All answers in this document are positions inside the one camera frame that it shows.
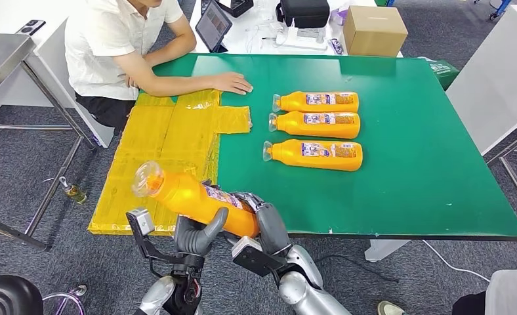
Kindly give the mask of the person's right hand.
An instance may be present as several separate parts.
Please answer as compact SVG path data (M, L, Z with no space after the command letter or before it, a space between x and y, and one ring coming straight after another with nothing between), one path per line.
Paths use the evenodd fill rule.
M211 76L211 87L218 91L246 95L253 91L253 86L242 74L235 72L220 73Z

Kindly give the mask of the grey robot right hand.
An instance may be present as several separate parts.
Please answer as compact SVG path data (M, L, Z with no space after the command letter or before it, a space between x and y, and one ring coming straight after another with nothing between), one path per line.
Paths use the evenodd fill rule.
M234 192L233 195L244 201L254 212L260 230L262 251L269 255L282 257L291 247L284 221L270 203L250 192Z

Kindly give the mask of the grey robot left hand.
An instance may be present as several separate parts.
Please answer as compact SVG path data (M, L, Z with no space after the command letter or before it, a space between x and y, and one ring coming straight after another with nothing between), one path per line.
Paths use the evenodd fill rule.
M181 253L206 256L211 250L213 240L223 231L227 218L226 207L219 208L209 224L178 215L174 235L176 250Z

